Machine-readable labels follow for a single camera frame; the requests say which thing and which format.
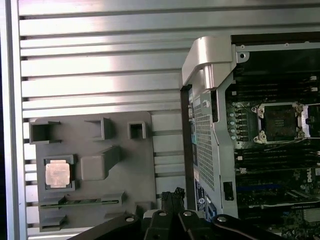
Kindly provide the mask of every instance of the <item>mesh panel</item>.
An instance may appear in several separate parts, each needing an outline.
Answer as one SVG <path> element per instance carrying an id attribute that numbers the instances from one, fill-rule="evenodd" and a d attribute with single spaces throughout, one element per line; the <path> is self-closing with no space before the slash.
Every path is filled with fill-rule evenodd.
<path id="1" fill-rule="evenodd" d="M 211 143 L 210 115 L 201 113 L 201 106 L 194 107 L 196 153 L 199 177 L 214 190 L 214 167 Z"/>

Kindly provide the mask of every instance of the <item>horizontal metal slats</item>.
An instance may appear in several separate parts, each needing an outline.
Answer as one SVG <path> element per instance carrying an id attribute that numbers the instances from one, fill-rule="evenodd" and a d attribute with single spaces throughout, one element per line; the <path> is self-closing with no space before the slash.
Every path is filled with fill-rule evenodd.
<path id="1" fill-rule="evenodd" d="M 187 52 L 125 56 L 94 56 L 21 61 L 22 77 L 93 74 L 150 70 L 178 70 Z"/>
<path id="2" fill-rule="evenodd" d="M 282 6 L 308 6 L 319 4 L 319 0 L 287 0 L 283 1 L 252 1 L 252 0 L 20 0 L 21 16 L 72 14 L 72 13 L 112 13 L 131 11 L 165 11 L 165 10 L 219 10 L 226 8 L 266 8 Z"/>
<path id="3" fill-rule="evenodd" d="M 250 9 L 216 12 L 174 12 L 116 16 L 27 19 L 20 21 L 21 36 L 123 31 L 189 30 L 270 25 L 319 24 L 320 8 Z"/>

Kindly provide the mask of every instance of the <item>sticker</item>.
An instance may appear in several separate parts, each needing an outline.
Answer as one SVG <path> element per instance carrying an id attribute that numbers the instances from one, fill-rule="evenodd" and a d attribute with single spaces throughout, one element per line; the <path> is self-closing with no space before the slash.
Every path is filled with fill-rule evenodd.
<path id="1" fill-rule="evenodd" d="M 205 201 L 206 201 L 206 200 L 205 200 L 203 197 L 199 198 L 199 203 L 200 203 L 200 204 L 204 204 Z"/>

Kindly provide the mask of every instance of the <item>circuit board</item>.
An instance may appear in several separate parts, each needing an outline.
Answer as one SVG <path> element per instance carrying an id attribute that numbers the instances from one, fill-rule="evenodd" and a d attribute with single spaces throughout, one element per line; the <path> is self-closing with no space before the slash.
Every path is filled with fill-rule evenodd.
<path id="1" fill-rule="evenodd" d="M 253 79 L 236 74 L 225 93 L 239 218 L 286 239 L 320 239 L 320 142 L 302 124 L 310 113 L 318 123 L 319 108 L 304 106 L 319 102 L 319 78 Z"/>

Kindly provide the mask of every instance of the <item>screw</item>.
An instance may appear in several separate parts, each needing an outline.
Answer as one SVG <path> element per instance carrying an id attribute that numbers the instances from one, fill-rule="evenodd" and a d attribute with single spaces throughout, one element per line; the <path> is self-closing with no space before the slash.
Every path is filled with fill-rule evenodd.
<path id="1" fill-rule="evenodd" d="M 220 223 L 225 223 L 227 221 L 227 219 L 224 217 L 224 216 L 218 216 L 217 220 L 220 222 Z"/>
<path id="2" fill-rule="evenodd" d="M 133 218 L 133 217 L 128 217 L 127 219 L 126 219 L 126 221 L 127 222 L 133 222 L 135 219 Z"/>
<path id="3" fill-rule="evenodd" d="M 190 217 L 190 216 L 192 215 L 192 212 L 190 212 L 190 211 L 185 211 L 185 212 L 183 213 L 183 215 L 186 216 L 186 217 Z"/>

